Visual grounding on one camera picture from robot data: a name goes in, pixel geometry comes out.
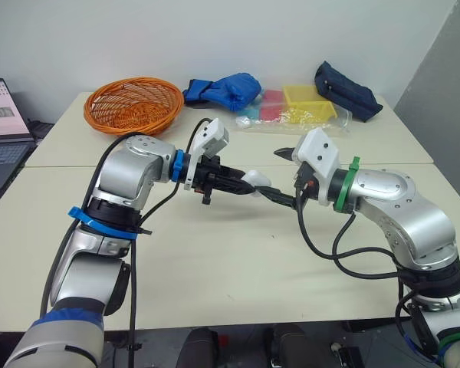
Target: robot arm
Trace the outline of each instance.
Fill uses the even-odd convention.
[[[422,197],[406,174],[359,169],[358,158],[341,169],[337,148],[320,129],[302,137],[296,148],[275,153],[300,166],[295,186],[303,194],[294,198],[258,190],[294,209],[305,197],[375,222],[392,250],[399,281],[411,290],[409,311],[422,351],[438,355],[445,367],[460,368],[460,261],[455,229],[445,213]]]
[[[121,258],[140,228],[140,211],[155,182],[185,183],[209,204],[213,189],[254,193],[255,183],[271,183],[257,172],[220,165],[216,153],[228,143],[218,119],[195,135],[191,153],[149,136],[127,138],[102,165],[85,210],[72,208],[78,220],[54,273],[52,310],[35,321],[5,364],[8,368],[100,365],[103,316],[123,303],[130,265]]]

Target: table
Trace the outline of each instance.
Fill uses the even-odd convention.
[[[88,92],[78,95],[48,138],[35,150],[26,166],[95,166],[113,137],[93,130],[84,120],[84,102]],[[382,97],[383,110],[368,123],[352,121],[350,133],[333,137],[342,163],[354,156],[361,163],[432,163],[432,158],[417,142]],[[281,147],[293,147],[300,136],[246,133],[238,131],[235,115],[225,110],[184,107],[170,129],[160,139],[185,149],[192,129],[203,117],[219,117],[230,130],[230,144],[221,151],[227,166],[293,165],[273,155]]]
[[[460,198],[432,164],[363,165],[409,173],[419,191],[453,221],[460,251]],[[293,166],[259,169],[291,193]],[[0,201],[0,331],[26,330],[37,318],[41,292],[58,244],[80,205],[91,167],[27,167]],[[156,184],[147,208],[170,190]],[[396,280],[362,281],[315,256],[298,230],[296,214],[267,199],[180,191],[146,224],[153,235],[138,241],[136,327],[186,327],[285,321],[349,320],[393,316]],[[310,236],[324,251],[347,220],[309,202]],[[384,246],[383,233],[358,215],[340,249]],[[391,271],[382,255],[344,262],[357,271]],[[107,330],[125,330],[129,292],[121,310],[105,318]]]

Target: basket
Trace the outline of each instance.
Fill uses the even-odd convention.
[[[314,85],[283,86],[290,123],[324,123],[337,117],[332,102],[323,98]]]
[[[103,133],[141,132],[155,136],[172,123],[184,96],[164,80],[138,77],[107,84],[87,98],[84,118]]]

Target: yellow basket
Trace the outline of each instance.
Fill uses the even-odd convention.
[[[323,98],[314,85],[283,86],[289,123],[325,123],[337,117],[332,102]]]

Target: orange wicker basket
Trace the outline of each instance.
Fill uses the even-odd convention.
[[[184,105],[184,96],[164,80],[138,77],[107,84],[89,96],[85,120],[103,133],[163,132]]]

